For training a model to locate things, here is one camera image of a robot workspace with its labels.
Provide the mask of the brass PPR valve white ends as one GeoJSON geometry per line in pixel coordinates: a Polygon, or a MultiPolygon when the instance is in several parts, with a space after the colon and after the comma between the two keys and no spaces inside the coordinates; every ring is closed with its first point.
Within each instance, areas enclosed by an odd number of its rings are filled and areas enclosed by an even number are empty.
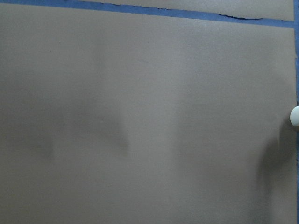
{"type": "Polygon", "coordinates": [[[299,106],[296,106],[292,109],[290,113],[290,122],[292,126],[299,126],[299,106]]]}

